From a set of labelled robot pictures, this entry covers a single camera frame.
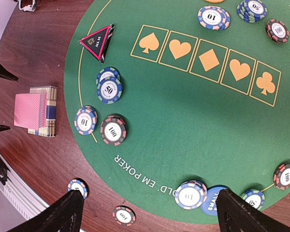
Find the triangular black red button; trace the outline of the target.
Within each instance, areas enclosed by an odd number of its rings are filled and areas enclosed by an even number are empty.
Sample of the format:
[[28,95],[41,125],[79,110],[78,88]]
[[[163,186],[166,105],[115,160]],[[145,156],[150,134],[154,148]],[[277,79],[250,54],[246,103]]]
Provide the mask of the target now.
[[79,43],[100,63],[104,63],[115,25],[110,24],[84,38]]

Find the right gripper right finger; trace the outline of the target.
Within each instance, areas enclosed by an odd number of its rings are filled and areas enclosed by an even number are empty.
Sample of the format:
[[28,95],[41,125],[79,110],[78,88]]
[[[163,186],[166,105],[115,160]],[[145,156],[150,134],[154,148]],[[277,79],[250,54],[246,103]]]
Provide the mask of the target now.
[[219,192],[217,216],[221,232],[290,232],[290,227],[263,214],[230,189]]

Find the pink playing card deck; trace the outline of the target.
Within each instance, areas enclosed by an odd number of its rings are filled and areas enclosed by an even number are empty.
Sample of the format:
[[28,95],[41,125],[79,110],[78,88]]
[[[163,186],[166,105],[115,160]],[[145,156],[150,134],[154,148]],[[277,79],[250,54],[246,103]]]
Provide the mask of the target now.
[[15,95],[14,125],[38,130],[46,126],[45,93],[22,93]]

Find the blue round button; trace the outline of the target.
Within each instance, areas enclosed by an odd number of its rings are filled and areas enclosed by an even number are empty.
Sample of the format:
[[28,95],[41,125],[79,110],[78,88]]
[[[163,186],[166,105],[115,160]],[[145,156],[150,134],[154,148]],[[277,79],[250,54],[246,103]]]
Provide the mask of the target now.
[[216,201],[221,190],[228,189],[227,186],[214,186],[207,191],[207,199],[201,205],[201,210],[209,216],[217,216]]

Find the orange round button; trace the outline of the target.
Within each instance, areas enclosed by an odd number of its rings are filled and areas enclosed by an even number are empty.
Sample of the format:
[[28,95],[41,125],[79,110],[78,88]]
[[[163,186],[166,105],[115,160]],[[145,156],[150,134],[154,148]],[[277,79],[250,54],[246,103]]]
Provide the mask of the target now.
[[214,4],[218,4],[218,3],[221,3],[225,0],[205,0],[206,2],[209,2],[209,3],[214,3]]

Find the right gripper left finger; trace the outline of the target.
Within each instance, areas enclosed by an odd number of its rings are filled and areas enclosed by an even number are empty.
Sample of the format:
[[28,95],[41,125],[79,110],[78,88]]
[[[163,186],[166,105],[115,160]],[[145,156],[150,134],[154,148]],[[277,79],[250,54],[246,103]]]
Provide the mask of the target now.
[[11,232],[78,232],[81,229],[84,198],[70,190],[37,216],[10,229]]

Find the green blue chip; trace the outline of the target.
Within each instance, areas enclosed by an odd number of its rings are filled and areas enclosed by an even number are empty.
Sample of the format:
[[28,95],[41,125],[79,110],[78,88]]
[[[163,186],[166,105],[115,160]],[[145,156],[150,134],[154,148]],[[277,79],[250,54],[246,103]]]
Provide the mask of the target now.
[[96,77],[98,99],[105,104],[117,102],[123,92],[119,71],[113,67],[100,70]]
[[257,210],[260,210],[265,203],[264,193],[257,189],[248,190],[242,193],[240,197]]
[[261,0],[243,0],[237,6],[237,13],[247,23],[255,23],[268,14],[266,5]]

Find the brown chip stack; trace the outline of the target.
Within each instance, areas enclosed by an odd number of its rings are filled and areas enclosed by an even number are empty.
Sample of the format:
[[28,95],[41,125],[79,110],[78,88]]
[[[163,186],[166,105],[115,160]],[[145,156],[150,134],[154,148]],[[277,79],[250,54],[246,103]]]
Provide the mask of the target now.
[[127,206],[117,206],[112,212],[113,219],[122,226],[131,226],[136,221],[136,215],[132,209]]

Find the blue white chips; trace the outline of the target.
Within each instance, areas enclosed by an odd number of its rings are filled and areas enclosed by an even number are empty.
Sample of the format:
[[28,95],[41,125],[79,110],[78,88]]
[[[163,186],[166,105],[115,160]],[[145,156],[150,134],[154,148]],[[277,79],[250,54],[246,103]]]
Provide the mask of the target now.
[[206,29],[225,30],[231,23],[231,16],[221,7],[204,6],[198,11],[198,21]]
[[207,200],[207,187],[198,180],[189,180],[182,183],[174,192],[177,205],[185,210],[200,207]]
[[74,126],[81,135],[89,135],[95,130],[97,121],[96,110],[86,105],[77,111]]

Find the blue white chip stack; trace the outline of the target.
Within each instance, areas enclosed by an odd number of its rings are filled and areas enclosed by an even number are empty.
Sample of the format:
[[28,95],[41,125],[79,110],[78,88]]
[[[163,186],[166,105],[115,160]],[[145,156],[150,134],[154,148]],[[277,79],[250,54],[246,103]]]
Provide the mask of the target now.
[[71,191],[71,190],[80,191],[84,199],[87,198],[88,193],[89,193],[87,184],[79,178],[72,179],[67,185],[67,190],[68,191]]

